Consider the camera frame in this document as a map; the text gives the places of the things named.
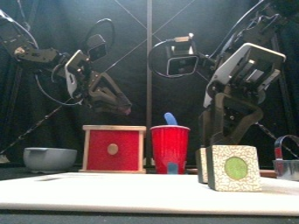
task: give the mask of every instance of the green circle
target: green circle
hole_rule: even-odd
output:
[[[224,164],[226,175],[234,179],[242,179],[248,175],[248,165],[240,157],[229,157]]]

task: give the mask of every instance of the red box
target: red box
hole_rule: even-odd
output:
[[[81,172],[144,173],[144,126],[84,125]]]

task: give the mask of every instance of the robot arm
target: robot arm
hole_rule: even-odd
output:
[[[202,146],[237,144],[249,126],[261,119],[257,104],[265,99],[266,87],[278,77],[285,61],[281,53],[262,46],[285,23],[297,20],[297,11],[299,1],[258,1],[250,14],[240,19],[240,28],[233,27],[226,43],[210,55],[214,67],[200,116]]]
[[[23,70],[43,71],[66,80],[69,97],[96,112],[121,115],[130,112],[130,102],[106,73],[92,70],[92,61],[105,56],[105,41],[89,38],[88,55],[77,50],[71,56],[54,49],[38,49],[30,33],[0,10],[0,43]]]

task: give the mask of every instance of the red cup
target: red cup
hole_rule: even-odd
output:
[[[150,131],[156,173],[174,174],[169,172],[169,167],[173,167],[177,174],[184,174],[190,129],[177,125],[160,125],[153,126]]]

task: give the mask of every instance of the gray bowl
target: gray bowl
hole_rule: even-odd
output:
[[[74,164],[75,150],[57,148],[25,148],[22,161],[30,172],[65,172]]]

